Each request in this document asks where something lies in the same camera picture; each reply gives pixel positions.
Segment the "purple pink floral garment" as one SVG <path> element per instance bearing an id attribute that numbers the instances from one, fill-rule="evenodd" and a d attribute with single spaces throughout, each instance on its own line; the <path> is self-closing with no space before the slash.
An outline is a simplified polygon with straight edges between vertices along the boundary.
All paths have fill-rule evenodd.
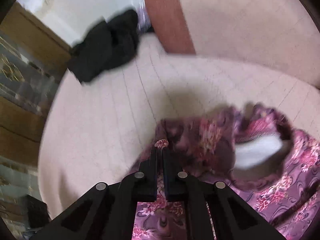
<path id="1" fill-rule="evenodd" d="M 200 181 L 223 181 L 286 239 L 319 239 L 319 140 L 277 109 L 165 118 L 151 146 Z"/>

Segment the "beige quilted sofa seat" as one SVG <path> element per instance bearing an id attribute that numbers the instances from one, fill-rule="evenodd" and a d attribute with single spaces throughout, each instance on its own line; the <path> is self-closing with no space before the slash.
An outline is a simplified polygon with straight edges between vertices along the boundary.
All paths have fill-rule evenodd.
<path id="1" fill-rule="evenodd" d="M 167 54 L 142 38 L 130 63 L 81 85 L 66 72 L 43 131 L 39 191 L 54 218 L 98 182 L 127 173 L 163 118 L 202 115 L 263 103 L 319 137 L 319 90 L 250 63 Z"/>

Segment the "black crumpled garment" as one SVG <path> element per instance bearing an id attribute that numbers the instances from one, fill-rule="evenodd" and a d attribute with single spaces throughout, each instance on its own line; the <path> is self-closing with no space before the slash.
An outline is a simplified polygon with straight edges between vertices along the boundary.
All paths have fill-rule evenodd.
<path id="1" fill-rule="evenodd" d="M 99 22 L 71 49 L 68 70 L 80 83 L 89 83 L 102 72 L 130 62 L 139 44 L 137 25 L 138 14 L 133 9 Z"/>

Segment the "brown wooden cabinet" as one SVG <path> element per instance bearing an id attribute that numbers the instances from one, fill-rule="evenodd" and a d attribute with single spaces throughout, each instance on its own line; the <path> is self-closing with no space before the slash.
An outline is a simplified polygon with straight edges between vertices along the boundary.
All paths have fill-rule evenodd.
<path id="1" fill-rule="evenodd" d="M 1 221 L 17 239 L 33 233 L 23 197 L 41 200 L 40 142 L 69 58 L 69 45 L 19 3 L 1 14 Z"/>

